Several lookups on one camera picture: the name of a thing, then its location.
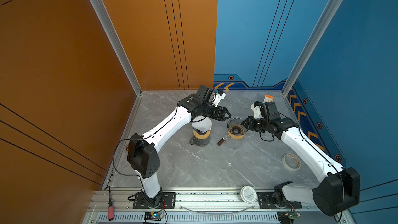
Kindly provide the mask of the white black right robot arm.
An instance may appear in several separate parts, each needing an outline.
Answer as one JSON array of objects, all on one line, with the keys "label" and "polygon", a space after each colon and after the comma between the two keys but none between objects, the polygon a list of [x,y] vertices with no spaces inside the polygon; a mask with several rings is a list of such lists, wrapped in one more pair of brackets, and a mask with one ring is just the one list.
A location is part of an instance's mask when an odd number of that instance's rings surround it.
[{"label": "white black right robot arm", "polygon": [[319,181],[315,188],[294,185],[288,181],[275,186],[274,201],[284,207],[290,202],[317,206],[324,214],[334,216],[360,202],[360,174],[344,168],[303,134],[290,118],[256,119],[249,116],[243,126],[258,133],[269,132],[288,145],[312,170]]}]

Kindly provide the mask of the ribbed glass coffee server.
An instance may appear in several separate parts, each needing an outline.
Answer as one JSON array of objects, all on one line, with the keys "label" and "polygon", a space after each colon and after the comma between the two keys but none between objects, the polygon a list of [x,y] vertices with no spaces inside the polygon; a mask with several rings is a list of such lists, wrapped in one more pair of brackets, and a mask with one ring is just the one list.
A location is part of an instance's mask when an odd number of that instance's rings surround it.
[{"label": "ribbed glass coffee server", "polygon": [[197,146],[203,147],[203,146],[208,145],[210,143],[210,140],[211,140],[210,136],[205,139],[199,139],[199,138],[193,136],[190,139],[189,143],[190,143],[190,145],[197,145]]}]

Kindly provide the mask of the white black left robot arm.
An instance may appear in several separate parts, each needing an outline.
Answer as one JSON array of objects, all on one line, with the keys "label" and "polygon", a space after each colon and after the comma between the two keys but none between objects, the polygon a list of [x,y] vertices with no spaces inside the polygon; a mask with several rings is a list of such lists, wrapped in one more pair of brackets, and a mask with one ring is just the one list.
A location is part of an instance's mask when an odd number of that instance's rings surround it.
[{"label": "white black left robot arm", "polygon": [[129,139],[127,161],[141,181],[139,193],[150,208],[162,206],[162,188],[157,171],[160,168],[158,152],[182,127],[191,123],[193,143],[205,146],[210,141],[212,120],[225,121],[231,118],[228,109],[219,106],[226,97],[222,90],[205,88],[177,102],[176,108],[153,129],[143,135],[134,134]]}]

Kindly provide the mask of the bamboo dripper ring stand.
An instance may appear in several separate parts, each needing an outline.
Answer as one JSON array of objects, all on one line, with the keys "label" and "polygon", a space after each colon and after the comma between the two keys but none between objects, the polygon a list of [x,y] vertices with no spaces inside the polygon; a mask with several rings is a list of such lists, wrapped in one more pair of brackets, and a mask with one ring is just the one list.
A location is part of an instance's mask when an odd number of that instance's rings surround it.
[{"label": "bamboo dripper ring stand", "polygon": [[208,139],[209,138],[209,136],[210,136],[210,130],[208,130],[208,131],[206,131],[206,132],[201,132],[201,131],[199,131],[199,130],[197,130],[197,129],[193,129],[193,134],[194,134],[194,137],[196,138],[196,139],[198,139],[198,140],[205,140],[205,139]]}]

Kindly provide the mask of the grey ribbed glass dripper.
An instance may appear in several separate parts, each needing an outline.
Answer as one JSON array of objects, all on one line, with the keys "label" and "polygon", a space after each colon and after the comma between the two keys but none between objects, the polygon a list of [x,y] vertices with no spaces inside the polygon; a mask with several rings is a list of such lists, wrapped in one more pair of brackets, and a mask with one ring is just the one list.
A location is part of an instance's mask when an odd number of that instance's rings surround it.
[{"label": "grey ribbed glass dripper", "polygon": [[232,133],[247,132],[247,129],[242,126],[243,119],[239,117],[231,118],[227,123],[227,130]]}]

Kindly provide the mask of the orange coffee filter pack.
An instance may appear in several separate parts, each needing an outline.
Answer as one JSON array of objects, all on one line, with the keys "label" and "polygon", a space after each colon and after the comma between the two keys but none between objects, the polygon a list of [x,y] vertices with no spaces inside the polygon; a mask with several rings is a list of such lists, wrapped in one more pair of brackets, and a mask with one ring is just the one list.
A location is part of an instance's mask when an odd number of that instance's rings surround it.
[{"label": "orange coffee filter pack", "polygon": [[268,103],[268,102],[273,102],[274,101],[274,97],[271,95],[266,94],[264,97],[264,103]]}]

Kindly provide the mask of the white paper coffee filter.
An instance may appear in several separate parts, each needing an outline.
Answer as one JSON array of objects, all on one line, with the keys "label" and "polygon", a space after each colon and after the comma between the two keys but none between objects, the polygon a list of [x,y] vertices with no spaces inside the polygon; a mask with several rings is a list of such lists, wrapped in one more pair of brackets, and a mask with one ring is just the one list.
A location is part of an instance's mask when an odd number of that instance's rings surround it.
[{"label": "white paper coffee filter", "polygon": [[212,122],[210,118],[203,116],[195,117],[194,120],[191,122],[191,124],[194,131],[196,131],[199,134],[204,134],[209,130],[211,130],[212,128]]}]

